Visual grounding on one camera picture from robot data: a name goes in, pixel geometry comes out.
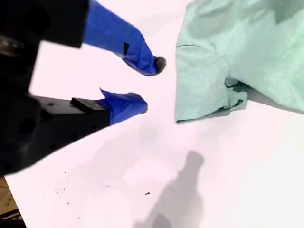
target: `black mount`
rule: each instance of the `black mount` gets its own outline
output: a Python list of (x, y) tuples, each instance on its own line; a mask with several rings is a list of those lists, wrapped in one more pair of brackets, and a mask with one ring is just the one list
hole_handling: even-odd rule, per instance
[(89, 0), (0, 0), (0, 176), (110, 125), (96, 101), (29, 94), (40, 42), (81, 47), (88, 8)]

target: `mint green t-shirt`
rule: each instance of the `mint green t-shirt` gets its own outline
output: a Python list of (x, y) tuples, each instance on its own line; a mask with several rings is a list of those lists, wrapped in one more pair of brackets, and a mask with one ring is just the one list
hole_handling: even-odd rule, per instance
[(195, 0), (176, 61), (178, 123), (244, 106), (246, 85), (304, 111), (304, 0)]

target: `black metal bracket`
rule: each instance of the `black metal bracket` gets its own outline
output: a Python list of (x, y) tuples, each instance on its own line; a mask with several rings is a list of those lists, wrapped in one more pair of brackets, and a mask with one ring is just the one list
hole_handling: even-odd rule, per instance
[(0, 115), (0, 175), (29, 167), (54, 151), (110, 125), (97, 101), (72, 101), (6, 93)]

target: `blue tape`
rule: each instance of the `blue tape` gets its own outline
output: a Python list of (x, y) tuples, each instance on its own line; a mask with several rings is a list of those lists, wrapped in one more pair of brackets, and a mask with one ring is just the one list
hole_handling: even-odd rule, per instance
[(148, 104), (138, 94), (114, 94), (100, 90), (105, 99), (97, 102), (111, 111), (110, 125), (125, 121), (148, 110)]
[(91, 0), (84, 36), (86, 44), (112, 51), (144, 75), (155, 75), (154, 56), (140, 31)]

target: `white table surface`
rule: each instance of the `white table surface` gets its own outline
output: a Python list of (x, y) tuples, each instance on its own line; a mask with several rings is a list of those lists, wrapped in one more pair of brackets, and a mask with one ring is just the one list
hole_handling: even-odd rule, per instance
[(177, 126), (174, 55), (187, 0), (101, 3), (141, 29), (168, 66), (144, 77), (97, 48), (42, 44), (32, 93), (135, 92), (149, 111), (7, 176), (27, 227), (304, 227), (304, 117), (249, 101)]

